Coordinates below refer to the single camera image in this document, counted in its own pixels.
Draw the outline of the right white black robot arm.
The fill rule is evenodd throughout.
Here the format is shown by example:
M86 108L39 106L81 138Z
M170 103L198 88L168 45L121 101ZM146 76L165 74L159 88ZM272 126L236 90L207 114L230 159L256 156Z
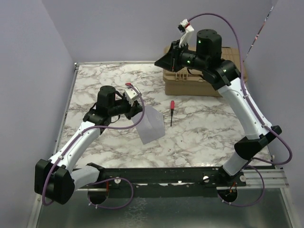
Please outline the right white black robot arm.
M195 51L189 50L188 45L179 46L178 40L173 41L168 52L154 64L171 72L184 67L202 72L202 78L225 98L239 119L245 137L234 145L235 152L220 167L218 174L219 182L228 186L258 152L282 133L282 129L266 118L258 120L250 107L255 102L243 93L239 70L232 61L221 57L221 45L222 38L216 31L203 29L197 33Z

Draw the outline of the grey envelope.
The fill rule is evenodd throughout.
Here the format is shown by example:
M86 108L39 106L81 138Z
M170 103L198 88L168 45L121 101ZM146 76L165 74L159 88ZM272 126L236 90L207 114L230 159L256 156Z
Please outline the grey envelope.
M165 135L163 114L146 105L144 117L135 128L143 144L158 140Z

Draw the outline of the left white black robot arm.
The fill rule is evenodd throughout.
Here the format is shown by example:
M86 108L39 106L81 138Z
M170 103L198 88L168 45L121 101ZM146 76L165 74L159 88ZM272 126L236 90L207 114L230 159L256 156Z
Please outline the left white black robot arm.
M49 159L40 159L35 165L34 191L41 195L44 206L53 202L65 204L75 190L92 184L98 188L104 184L102 167L88 164L73 170L86 149L106 129L112 129L112 118L125 115L127 119L140 114L137 122L126 128L138 125L144 117L145 106L140 90L130 83L121 94L113 86L102 86L97 101L84 115L83 120L71 139Z

